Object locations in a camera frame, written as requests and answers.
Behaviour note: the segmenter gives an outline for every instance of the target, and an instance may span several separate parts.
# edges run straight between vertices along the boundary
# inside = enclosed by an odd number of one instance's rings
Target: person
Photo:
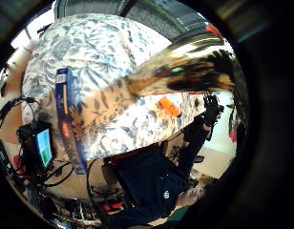
[[[214,99],[212,95],[204,98],[205,113],[190,124],[196,130],[185,133],[189,142],[180,151],[178,166],[162,153],[158,144],[116,162],[119,180],[135,207],[110,215],[109,229],[151,228],[148,223],[167,218],[173,210],[193,205],[205,195],[203,187],[190,187],[188,180],[195,156],[219,118]]]

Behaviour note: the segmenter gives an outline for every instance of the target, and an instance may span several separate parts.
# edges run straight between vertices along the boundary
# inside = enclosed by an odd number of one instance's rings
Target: blue box
[[[55,104],[58,117],[58,126],[65,150],[77,175],[87,174],[87,162],[83,155],[81,143],[73,133],[72,117],[69,108],[72,103],[71,85],[73,75],[70,69],[58,69],[55,81]]]

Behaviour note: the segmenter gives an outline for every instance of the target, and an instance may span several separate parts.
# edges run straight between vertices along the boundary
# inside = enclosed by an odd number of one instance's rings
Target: small screen
[[[46,168],[51,159],[53,158],[51,143],[50,143],[50,130],[46,129],[35,136],[38,153],[40,154],[43,166]]]

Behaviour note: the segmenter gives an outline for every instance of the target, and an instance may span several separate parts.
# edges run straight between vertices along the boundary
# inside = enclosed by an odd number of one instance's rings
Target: floral bedspread
[[[173,117],[158,105],[163,95],[134,97],[126,88],[124,77],[168,45],[156,31],[114,15],[77,14],[51,24],[31,55],[22,92],[40,101],[32,108],[51,122],[55,150],[66,154],[55,109],[56,71],[61,68],[73,73],[73,112],[87,160],[150,145],[192,122],[203,111],[201,95],[164,94],[182,111]],[[22,110],[29,123],[30,107],[23,103]]]

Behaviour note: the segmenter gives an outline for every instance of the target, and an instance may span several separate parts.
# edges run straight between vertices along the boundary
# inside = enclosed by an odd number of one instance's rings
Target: gold object
[[[203,32],[170,45],[126,77],[133,95],[232,91],[233,53],[221,37]]]

